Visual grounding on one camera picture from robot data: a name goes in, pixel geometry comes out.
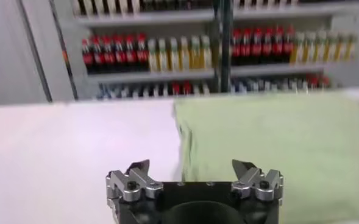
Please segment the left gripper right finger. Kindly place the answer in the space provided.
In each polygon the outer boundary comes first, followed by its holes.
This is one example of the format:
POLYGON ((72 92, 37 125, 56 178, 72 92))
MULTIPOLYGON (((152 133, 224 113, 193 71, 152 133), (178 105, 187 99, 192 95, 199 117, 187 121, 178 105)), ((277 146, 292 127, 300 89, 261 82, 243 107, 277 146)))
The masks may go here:
POLYGON ((231 191, 240 199, 255 197, 260 201, 280 200, 283 197, 283 175, 280 171, 270 169, 264 173, 255 164, 232 160, 232 167, 237 180, 232 182, 231 191))

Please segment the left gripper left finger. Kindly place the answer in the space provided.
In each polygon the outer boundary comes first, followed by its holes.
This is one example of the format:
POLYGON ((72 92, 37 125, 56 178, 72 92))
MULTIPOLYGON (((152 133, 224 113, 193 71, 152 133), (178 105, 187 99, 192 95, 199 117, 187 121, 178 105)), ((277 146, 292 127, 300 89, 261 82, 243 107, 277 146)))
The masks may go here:
POLYGON ((138 201, 142 194, 156 199, 163 191, 163 183, 148 175, 149 165, 150 160, 146 159, 132 163, 124 173, 120 170, 110 171, 105 178, 107 199, 138 201))

